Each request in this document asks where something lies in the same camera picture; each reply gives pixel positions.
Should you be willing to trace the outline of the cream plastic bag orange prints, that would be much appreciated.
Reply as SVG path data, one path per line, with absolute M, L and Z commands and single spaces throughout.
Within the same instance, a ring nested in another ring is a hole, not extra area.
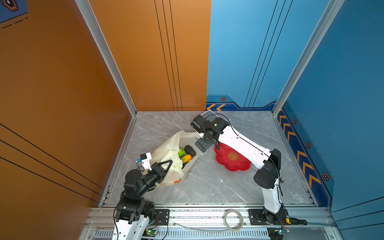
M 166 177 L 161 182 L 162 186 L 172 186 L 184 180 L 196 160 L 204 155 L 195 145 L 198 139 L 200 139 L 198 133 L 179 131 L 152 152 L 152 164 L 168 160 L 173 161 Z M 191 146 L 196 155 L 184 165 L 179 157 L 179 151 L 180 148 L 184 149 L 186 146 Z

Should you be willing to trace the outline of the green yellow papaya fruit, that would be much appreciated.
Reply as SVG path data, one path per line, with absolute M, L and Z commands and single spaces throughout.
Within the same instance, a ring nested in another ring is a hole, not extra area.
M 183 162 L 184 165 L 186 165 L 187 163 L 189 163 L 191 160 L 192 160 L 192 156 L 191 155 L 185 155 L 183 157 L 181 157 L 181 160 Z

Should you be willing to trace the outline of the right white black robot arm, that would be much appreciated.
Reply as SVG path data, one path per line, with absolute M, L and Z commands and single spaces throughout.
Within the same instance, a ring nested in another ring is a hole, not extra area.
M 191 122 L 200 135 L 195 145 L 202 152 L 220 144 L 231 147 L 244 156 L 257 169 L 254 181 L 262 188 L 264 198 L 263 216 L 270 225 L 279 225 L 288 214 L 282 202 L 280 186 L 281 152 L 266 149 L 235 130 L 229 119 L 222 114 L 198 115 Z

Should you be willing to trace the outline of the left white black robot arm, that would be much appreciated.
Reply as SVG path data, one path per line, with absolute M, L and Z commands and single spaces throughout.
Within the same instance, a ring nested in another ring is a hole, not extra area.
M 125 176 L 124 190 L 114 209 L 113 240 L 140 240 L 146 226 L 155 220 L 155 204 L 144 194 L 156 188 L 166 177 L 172 160 L 154 163 L 147 174 L 138 169 Z

